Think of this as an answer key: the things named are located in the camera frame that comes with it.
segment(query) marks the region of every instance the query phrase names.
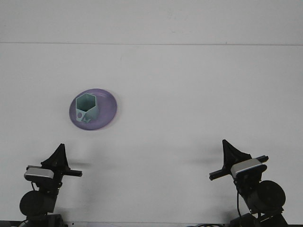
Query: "cable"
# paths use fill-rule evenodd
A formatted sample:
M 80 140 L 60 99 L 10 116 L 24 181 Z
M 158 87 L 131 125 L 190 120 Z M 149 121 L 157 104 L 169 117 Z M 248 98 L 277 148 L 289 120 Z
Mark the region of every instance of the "cable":
M 18 225 L 18 227 L 23 227 L 27 222 L 28 222 L 28 220 L 21 221 L 20 224 Z
M 238 210 L 240 219 L 242 219 L 242 215 L 241 215 L 240 209 L 239 209 L 239 191 L 238 190 L 237 190 L 237 210 Z
M 36 191 L 36 190 L 35 190 L 35 187 L 34 187 L 34 182 L 32 182 L 32 187 L 33 187 L 33 190 Z
M 187 227 L 224 227 L 220 224 L 198 224 L 196 226 L 187 226 Z

